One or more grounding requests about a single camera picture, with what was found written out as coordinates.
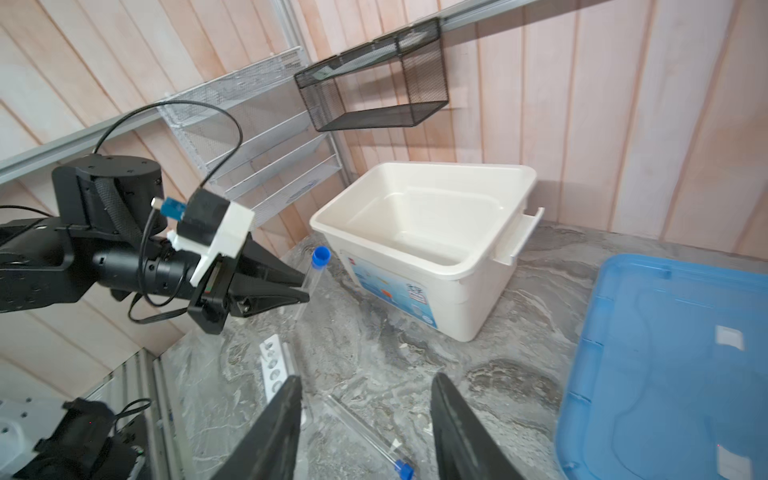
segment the blue plastic lid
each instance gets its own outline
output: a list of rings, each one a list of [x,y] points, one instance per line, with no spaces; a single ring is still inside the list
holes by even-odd
[[[317,247],[312,252],[312,268],[319,270],[331,261],[331,251],[328,247]]]
[[[411,480],[411,478],[413,478],[413,467],[403,460],[395,462],[395,472],[400,475],[402,480]]]
[[[768,478],[768,276],[602,266],[555,436],[569,480]]]

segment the silver mesh shelf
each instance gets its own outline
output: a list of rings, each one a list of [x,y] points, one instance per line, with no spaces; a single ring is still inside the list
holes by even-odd
[[[245,193],[251,191],[252,189],[258,187],[259,185],[263,184],[270,178],[277,175],[281,170],[285,170],[299,163],[301,160],[307,158],[315,150],[317,150],[317,148],[325,139],[326,139],[325,134],[320,135],[318,137],[314,137],[312,140],[306,142],[304,145],[302,145],[301,147],[298,147],[296,150],[282,156],[281,158],[275,160],[274,162],[267,165],[266,167],[260,169],[255,174],[249,176],[248,178],[241,181],[237,185],[229,188],[225,192],[225,194],[227,195],[227,198],[235,200],[239,197],[242,197]]]
[[[301,70],[304,63],[306,56],[303,49],[291,48],[279,55],[172,95],[167,100],[202,101],[229,111],[232,107],[282,82],[292,81],[293,74]],[[160,111],[171,128],[190,127],[217,114],[209,108],[182,104],[160,107]]]
[[[252,159],[265,154],[270,148],[275,147],[283,143],[284,141],[292,138],[301,132],[305,131],[312,121],[310,120],[310,114],[306,111],[296,114],[281,124],[275,125],[271,129],[265,131],[256,137],[251,138],[248,141],[244,141],[243,145],[237,151],[235,155],[222,166],[214,175],[214,180],[221,178],[223,175],[228,174],[232,170],[244,165]],[[227,154],[221,154],[206,164],[208,170],[216,167],[219,162]]]
[[[267,220],[277,215],[283,208],[291,205],[301,198],[302,195],[312,190],[315,185],[322,183],[323,180],[339,170],[341,170],[341,166],[336,154],[331,155],[323,162],[312,167],[306,173],[252,208],[251,210],[253,210],[256,216],[251,226],[260,227]]]
[[[237,119],[243,128],[243,144],[217,170],[211,187],[252,208],[259,219],[257,225],[295,200],[282,198],[281,192],[292,189],[294,194],[318,174],[325,175],[324,180],[342,168],[333,139],[328,134],[315,136],[293,81],[293,75],[307,64],[304,50],[295,47],[168,98],[213,104]],[[185,104],[158,110],[202,175],[220,164],[237,142],[232,121],[215,110]],[[310,133],[314,138],[307,141]],[[306,177],[310,172],[313,177]]]

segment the black wire basket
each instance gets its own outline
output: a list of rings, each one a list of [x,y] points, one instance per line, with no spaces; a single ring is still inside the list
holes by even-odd
[[[356,110],[339,91],[339,77],[399,59],[408,103]],[[448,104],[439,20],[384,35],[294,75],[317,131],[414,127]]]

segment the tub handle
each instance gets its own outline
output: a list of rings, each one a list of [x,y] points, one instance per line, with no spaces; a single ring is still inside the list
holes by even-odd
[[[496,245],[493,260],[504,265],[512,265],[542,216],[544,216],[543,207],[539,207],[535,215],[521,215],[511,230],[505,232],[501,241]]]

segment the test tube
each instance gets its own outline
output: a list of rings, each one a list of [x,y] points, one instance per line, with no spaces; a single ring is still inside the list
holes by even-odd
[[[310,298],[330,260],[331,251],[328,247],[317,247],[312,252],[312,263],[310,264],[310,268],[306,271],[304,283],[301,285],[301,290],[307,292],[310,295]],[[293,314],[293,319],[300,319],[304,314],[304,310],[306,310],[306,303],[300,303],[296,306],[296,313]]]
[[[413,478],[413,467],[408,464],[403,458],[396,458],[400,455],[393,455],[396,452],[390,452],[391,448],[381,440],[381,436],[376,433],[371,427],[355,417],[344,405],[339,403],[338,400],[330,395],[326,395],[323,398],[326,406],[330,411],[339,419],[341,423],[347,426],[350,430],[355,432],[361,438],[366,440],[378,453],[380,453],[387,462],[391,463],[395,467],[395,472],[402,480],[411,480]]]

